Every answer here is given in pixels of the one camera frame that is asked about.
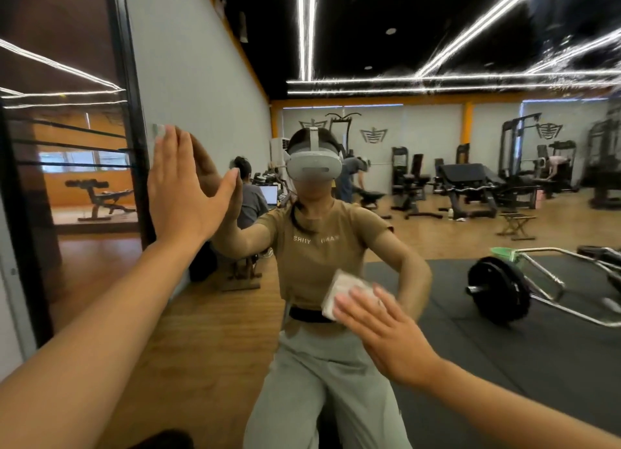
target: gym mat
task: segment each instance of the gym mat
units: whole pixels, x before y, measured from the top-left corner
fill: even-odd
[[[537,261],[567,283],[563,303],[579,311],[604,315],[601,298],[619,298],[605,274],[592,265],[564,256]],[[431,300],[420,326],[434,349],[481,378],[621,435],[621,330],[598,327],[535,301],[523,320],[495,326],[464,293],[474,262],[429,262]],[[530,266],[525,272],[551,289]],[[393,293],[397,290],[398,275],[384,263],[365,265],[365,276]],[[394,389],[413,447],[494,446],[438,402],[397,385]]]

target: orange wall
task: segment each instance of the orange wall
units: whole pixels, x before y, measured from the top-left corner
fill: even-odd
[[[103,114],[89,114],[89,118],[92,130],[125,135],[125,130],[122,125],[110,122]],[[54,118],[47,116],[45,120],[78,126],[80,128],[88,128],[84,114],[80,113],[56,116]],[[33,127],[35,138],[41,141],[54,141],[57,143],[69,143],[72,145],[94,148],[119,149],[127,147],[127,141],[124,138],[105,137],[94,133],[68,130],[66,128],[57,128],[47,125],[35,124]],[[39,151],[74,151],[72,148],[44,147],[42,145],[37,146],[37,148]],[[97,179],[98,181],[107,181],[110,184],[110,187],[107,189],[96,189],[96,192],[133,189],[132,175],[129,170],[46,172],[43,177],[52,207],[73,207],[91,204],[88,193],[84,189],[67,187],[65,185],[65,181],[71,179]],[[132,194],[120,199],[119,203],[133,205],[136,201]]]

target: horizontal black bar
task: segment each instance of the horizontal black bar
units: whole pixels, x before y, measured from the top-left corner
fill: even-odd
[[[86,133],[94,133],[95,135],[104,135],[105,137],[125,138],[125,135],[117,135],[116,133],[108,133],[106,131],[91,130],[90,128],[75,127],[64,123],[50,122],[49,120],[39,120],[36,118],[9,118],[9,122],[29,122],[36,125],[49,125],[57,128],[67,128],[68,130],[84,131]]]
[[[131,168],[128,164],[87,164],[85,162],[17,161],[18,166],[84,166],[85,168]]]
[[[11,141],[13,143],[21,143],[22,145],[43,145],[44,147],[76,148],[76,149],[88,149],[91,151],[109,151],[111,153],[127,153],[127,148],[113,149],[113,148],[86,147],[84,145],[72,145],[71,143],[56,143],[55,141],[41,141],[41,140],[24,140],[24,139],[19,139],[19,138],[14,138]]]

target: window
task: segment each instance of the window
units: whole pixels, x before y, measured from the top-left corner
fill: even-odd
[[[62,151],[40,151],[39,161],[41,162],[66,162]],[[65,172],[65,166],[41,166],[43,172]]]
[[[126,170],[129,163],[127,162],[127,155],[125,153],[118,153],[113,151],[98,151],[99,164],[115,164],[121,166],[121,168],[100,168],[103,171],[109,170]]]
[[[95,157],[92,151],[66,151],[65,156],[67,162],[74,162],[80,164],[95,164]],[[67,171],[74,172],[86,172],[95,171],[97,168],[94,166],[67,166]]]

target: black belt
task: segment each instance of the black belt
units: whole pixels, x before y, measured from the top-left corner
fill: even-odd
[[[322,315],[321,310],[307,310],[299,307],[291,307],[289,316],[294,320],[305,323],[334,323]]]

